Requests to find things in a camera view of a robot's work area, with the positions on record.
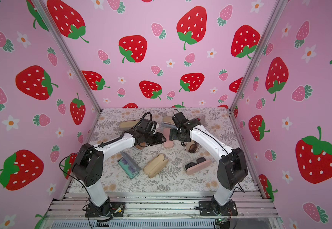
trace strawberry wallpaper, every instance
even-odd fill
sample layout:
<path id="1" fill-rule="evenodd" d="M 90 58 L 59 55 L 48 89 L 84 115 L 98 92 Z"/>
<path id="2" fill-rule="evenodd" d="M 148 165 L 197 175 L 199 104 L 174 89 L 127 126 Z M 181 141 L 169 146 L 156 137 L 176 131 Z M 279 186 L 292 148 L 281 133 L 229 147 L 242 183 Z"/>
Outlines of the strawberry wallpaper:
<path id="1" fill-rule="evenodd" d="M 47 1 L 103 108 L 230 106 L 274 4 Z"/>
<path id="2" fill-rule="evenodd" d="M 95 118 L 31 1 L 0 1 L 0 228 L 38 228 Z"/>
<path id="3" fill-rule="evenodd" d="M 287 3 L 234 114 L 285 228 L 332 228 L 332 3 Z"/>

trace table surface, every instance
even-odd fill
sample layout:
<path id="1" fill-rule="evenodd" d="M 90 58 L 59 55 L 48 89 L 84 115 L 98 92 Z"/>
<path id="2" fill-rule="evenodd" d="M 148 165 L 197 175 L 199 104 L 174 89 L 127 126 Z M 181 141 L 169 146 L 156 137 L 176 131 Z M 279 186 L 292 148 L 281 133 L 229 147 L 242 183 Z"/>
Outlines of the table surface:
<path id="1" fill-rule="evenodd" d="M 228 110 L 225 108 L 178 108 L 188 118 L 200 118 L 202 125 L 216 138 L 232 148 L 239 147 Z M 153 120 L 159 124 L 157 131 L 163 132 L 163 116 L 172 116 L 174 108 L 109 108 L 104 109 L 95 126 L 90 144 L 106 142 L 118 137 L 121 133 L 119 123 L 136 120 L 146 112 L 152 113 Z M 163 153 L 168 158 L 166 167 L 154 178 L 148 178 L 143 171 L 130 179 L 119 166 L 120 153 L 104 161 L 101 183 L 106 192 L 205 192 L 216 191 L 219 185 L 217 180 L 218 162 L 202 146 L 196 153 L 189 153 L 180 142 L 174 141 L 174 147 L 165 149 L 163 144 L 146 147 L 138 150 L 135 147 L 125 149 L 134 161 L 143 169 L 145 165 Z M 191 176 L 188 176 L 182 165 L 198 157 L 211 159 L 212 164 Z M 255 190 L 250 176 L 241 182 L 244 190 Z M 77 181 L 73 181 L 70 193 L 84 193 L 85 190 Z"/>

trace white flower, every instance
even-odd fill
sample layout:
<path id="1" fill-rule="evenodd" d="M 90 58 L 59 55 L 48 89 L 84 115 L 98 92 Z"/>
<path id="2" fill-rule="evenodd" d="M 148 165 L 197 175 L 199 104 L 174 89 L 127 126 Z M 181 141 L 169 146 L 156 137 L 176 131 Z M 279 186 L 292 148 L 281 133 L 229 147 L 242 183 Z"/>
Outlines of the white flower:
<path id="1" fill-rule="evenodd" d="M 26 48 L 28 45 L 31 45 L 28 40 L 28 36 L 26 34 L 22 35 L 19 31 L 17 31 L 18 38 L 16 39 L 18 42 L 22 43 L 22 45 Z"/>
<path id="2" fill-rule="evenodd" d="M 170 59 L 169 61 L 166 61 L 167 67 L 174 67 L 175 62 L 172 62 L 172 59 Z"/>
<path id="3" fill-rule="evenodd" d="M 5 221 L 3 223 L 0 224 L 0 229 L 8 229 L 9 227 L 12 227 L 13 225 L 15 225 L 15 221 L 13 221 L 16 218 L 16 214 L 14 214 L 13 216 L 9 216 L 6 215 L 5 216 Z"/>
<path id="4" fill-rule="evenodd" d="M 64 130 L 62 130 L 60 127 L 58 127 L 58 131 L 55 132 L 57 135 L 57 138 L 63 137 Z"/>
<path id="5" fill-rule="evenodd" d="M 308 4 L 310 3 L 311 0 L 303 0 L 302 4 L 306 3 L 306 6 L 308 6 Z"/>
<path id="6" fill-rule="evenodd" d="M 51 195 L 52 192 L 55 192 L 55 186 L 56 186 L 56 184 L 50 184 L 49 188 L 47 189 L 47 192 L 49 192 L 49 195 Z"/>
<path id="7" fill-rule="evenodd" d="M 298 226 L 297 226 L 298 225 L 297 221 L 293 221 L 293 220 L 289 219 L 289 222 L 290 222 L 290 224 L 289 224 L 290 228 L 292 228 L 292 229 L 299 229 Z"/>
<path id="8" fill-rule="evenodd" d="M 260 7 L 262 7 L 264 5 L 264 3 L 261 2 L 261 0 L 257 0 L 256 2 L 251 2 L 251 10 L 250 10 L 250 13 L 254 12 L 255 13 L 258 13 L 259 12 L 259 9 Z"/>
<path id="9" fill-rule="evenodd" d="M 289 117 L 287 117 L 286 119 L 282 119 L 282 122 L 283 122 L 282 128 L 286 128 L 287 130 L 289 130 L 289 126 L 292 126 L 293 124 L 289 121 Z"/>
<path id="10" fill-rule="evenodd" d="M 256 161 L 258 161 L 259 156 L 257 155 L 257 153 L 254 153 L 254 159 L 255 159 Z"/>
<path id="11" fill-rule="evenodd" d="M 314 52 L 315 48 L 316 48 L 316 45 L 312 46 L 311 48 L 307 47 L 305 50 L 306 53 L 303 54 L 303 56 L 302 56 L 302 60 L 306 59 L 306 63 L 308 63 L 310 61 L 311 57 L 316 56 L 316 52 Z"/>
<path id="12" fill-rule="evenodd" d="M 100 8 L 100 9 L 104 9 L 104 7 L 102 6 L 102 4 L 104 3 L 104 0 L 91 0 L 94 5 L 95 5 L 95 9 Z"/>
<path id="13" fill-rule="evenodd" d="M 73 79 L 73 72 L 71 69 L 69 71 L 67 71 L 67 74 L 68 74 L 69 79 Z"/>
<path id="14" fill-rule="evenodd" d="M 6 130 L 9 131 L 11 128 L 18 129 L 18 122 L 20 119 L 13 119 L 11 115 L 8 116 L 8 120 L 2 121 L 2 124 L 6 125 Z"/>
<path id="15" fill-rule="evenodd" d="M 210 51 L 207 51 L 207 53 L 208 53 L 207 58 L 208 57 L 214 58 L 214 55 L 217 54 L 217 51 L 214 51 L 214 48 L 212 48 Z"/>
<path id="16" fill-rule="evenodd" d="M 212 94 L 212 93 L 215 94 L 217 91 L 218 91 L 218 89 L 216 89 L 216 88 L 214 87 L 213 89 L 211 89 L 211 94 Z"/>
<path id="17" fill-rule="evenodd" d="M 282 29 L 282 38 L 288 36 L 288 31 L 292 26 L 287 23 L 287 25 Z"/>
<path id="18" fill-rule="evenodd" d="M 289 171 L 287 172 L 283 172 L 283 176 L 282 176 L 282 179 L 287 181 L 287 184 L 289 184 L 290 181 L 293 181 L 293 178 L 291 176 L 289 176 Z"/>
<path id="19" fill-rule="evenodd" d="M 126 82 L 126 80 L 124 79 L 124 77 L 122 77 L 122 78 L 118 77 L 118 82 L 120 82 L 121 84 L 124 84 Z"/>

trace pink wall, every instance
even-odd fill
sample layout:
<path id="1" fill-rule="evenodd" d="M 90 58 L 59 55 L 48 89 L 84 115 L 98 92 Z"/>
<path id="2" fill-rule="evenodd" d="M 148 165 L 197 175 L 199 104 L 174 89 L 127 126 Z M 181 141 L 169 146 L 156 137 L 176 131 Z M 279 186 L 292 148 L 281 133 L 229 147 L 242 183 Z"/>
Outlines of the pink wall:
<path id="1" fill-rule="evenodd" d="M 285 227 L 332 228 L 332 2 L 290 1 L 269 43 L 237 122 Z"/>
<path id="2" fill-rule="evenodd" d="M 240 53 L 241 45 L 249 45 L 252 48 L 249 50 L 246 47 L 244 53 L 253 51 L 275 0 L 215 0 L 213 4 L 203 0 L 64 2 L 49 0 L 47 6 L 80 69 L 96 72 L 97 74 L 93 73 L 94 76 L 98 76 L 97 79 L 103 77 L 105 86 L 110 87 L 101 87 L 98 90 L 95 77 L 89 80 L 100 106 L 124 107 L 128 103 L 135 103 L 138 107 L 171 107 L 176 104 L 187 107 L 216 107 L 221 104 L 231 105 L 237 89 L 233 87 L 235 83 L 241 82 L 239 79 L 249 63 L 249 58 L 245 54 L 240 55 L 244 56 L 242 58 L 235 56 Z M 71 24 L 75 27 L 69 34 Z M 178 31 L 184 41 L 180 40 Z M 184 31 L 191 31 L 191 38 L 187 38 L 183 34 Z M 128 45 L 137 41 L 141 43 Z M 126 51 L 131 50 L 128 52 L 129 59 L 133 59 L 135 63 L 129 62 L 127 58 L 122 63 L 125 56 L 119 51 L 119 44 L 124 55 L 127 55 Z M 185 65 L 186 61 L 189 61 L 191 66 L 187 67 L 189 64 Z M 189 82 L 187 78 L 182 78 L 184 75 L 189 78 L 204 78 L 204 81 L 197 84 L 197 80 L 194 85 L 184 86 L 191 90 L 188 92 L 180 85 L 181 79 Z M 141 81 L 149 81 L 145 83 L 146 93 L 140 89 Z M 158 88 L 152 88 L 150 82 Z M 151 92 L 152 89 L 157 90 L 154 99 L 150 98 L 153 95 L 148 93 L 148 89 Z"/>
<path id="3" fill-rule="evenodd" d="M 0 171 L 0 228 L 34 228 L 41 219 L 36 214 L 44 215 L 52 199 L 60 198 L 66 179 L 59 161 L 77 152 L 82 145 L 77 133 L 82 132 L 86 139 L 96 115 L 77 79 L 69 78 L 70 68 L 51 34 L 37 21 L 34 29 L 34 20 L 25 1 L 0 2 L 0 170 L 4 169 Z M 11 47 L 9 44 L 13 45 L 11 52 L 2 48 Z M 49 47 L 55 51 L 50 58 L 56 66 L 49 60 Z M 22 72 L 31 66 L 37 67 Z M 51 96 L 48 77 L 46 82 L 42 80 L 43 70 L 58 85 L 52 85 Z M 86 108 L 80 125 L 70 115 L 77 92 Z M 60 108 L 58 99 L 64 104 Z M 49 117 L 49 124 L 43 115 L 38 126 L 34 124 L 37 114 Z M 52 153 L 54 146 L 59 149 Z"/>

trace floral tablecloth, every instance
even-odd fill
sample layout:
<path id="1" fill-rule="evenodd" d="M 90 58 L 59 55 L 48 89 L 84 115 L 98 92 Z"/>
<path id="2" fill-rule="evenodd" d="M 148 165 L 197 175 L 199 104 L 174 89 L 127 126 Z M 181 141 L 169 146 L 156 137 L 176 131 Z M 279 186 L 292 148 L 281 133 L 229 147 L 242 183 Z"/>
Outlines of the floral tablecloth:
<path id="1" fill-rule="evenodd" d="M 178 108 L 179 111 L 189 118 L 200 118 L 202 125 L 216 138 L 231 146 L 239 147 L 236 134 L 231 124 L 228 110 L 225 108 Z M 172 116 L 173 108 L 111 108 L 104 109 L 99 121 L 95 126 L 90 144 L 106 142 L 120 135 L 119 123 L 129 120 L 136 120 L 146 112 L 152 113 L 153 120 L 159 124 L 157 131 L 163 132 L 164 126 L 161 125 L 163 116 Z M 125 149 L 134 161 L 141 167 L 152 160 L 160 153 L 168 158 L 166 167 L 154 178 L 148 178 L 141 171 L 138 176 L 130 179 L 124 170 L 119 166 L 118 160 L 120 153 L 113 155 L 104 161 L 103 175 L 101 183 L 106 192 L 187 192 L 187 191 L 216 191 L 219 185 L 217 180 L 218 162 L 203 147 L 192 154 L 178 141 L 174 141 L 174 147 L 165 149 L 163 144 L 149 146 L 142 150 L 135 147 Z M 211 159 L 212 164 L 188 176 L 182 165 L 198 157 Z M 241 182 L 244 190 L 255 190 L 250 174 Z M 70 193 L 84 193 L 81 185 L 74 181 L 69 190 Z"/>

